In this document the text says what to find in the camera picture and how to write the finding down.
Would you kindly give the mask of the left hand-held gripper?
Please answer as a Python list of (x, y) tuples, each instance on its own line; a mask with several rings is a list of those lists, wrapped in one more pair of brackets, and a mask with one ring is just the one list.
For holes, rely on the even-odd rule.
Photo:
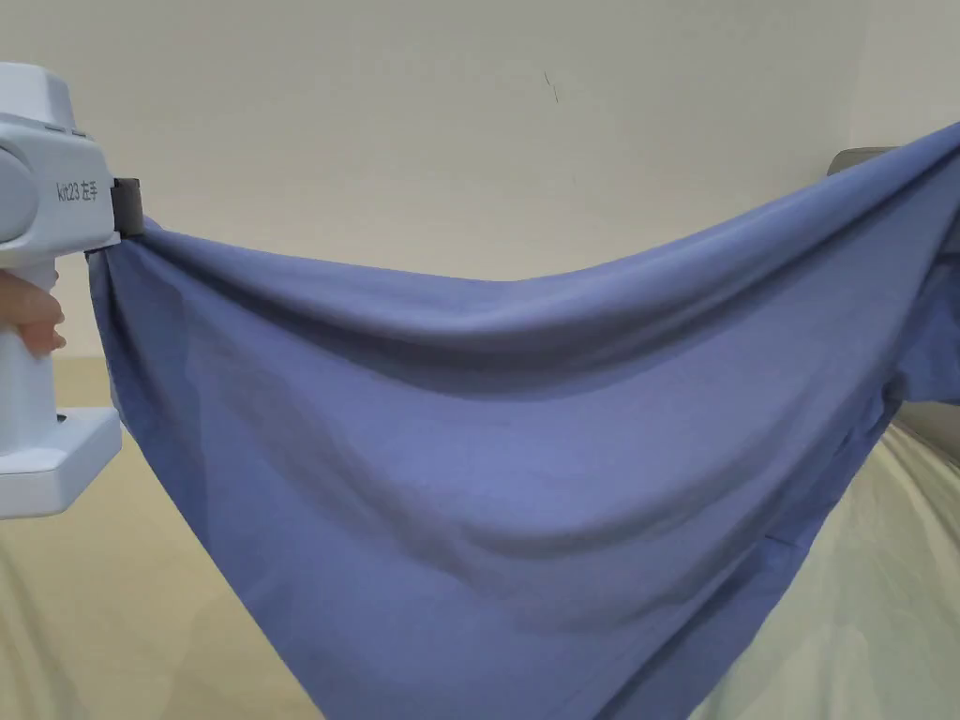
[[(1, 266), (44, 292), (57, 257), (142, 233), (141, 185), (117, 178), (75, 122), (68, 85), (33, 65), (1, 66)], [(1, 517), (65, 512), (113, 461), (112, 408), (58, 408), (53, 361), (1, 332)]]

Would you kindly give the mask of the person's left hand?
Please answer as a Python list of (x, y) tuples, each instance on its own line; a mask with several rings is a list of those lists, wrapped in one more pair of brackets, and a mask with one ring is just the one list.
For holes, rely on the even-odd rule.
[(47, 291), (1, 271), (1, 324), (12, 327), (34, 355), (66, 347), (58, 325), (65, 319), (61, 305)]

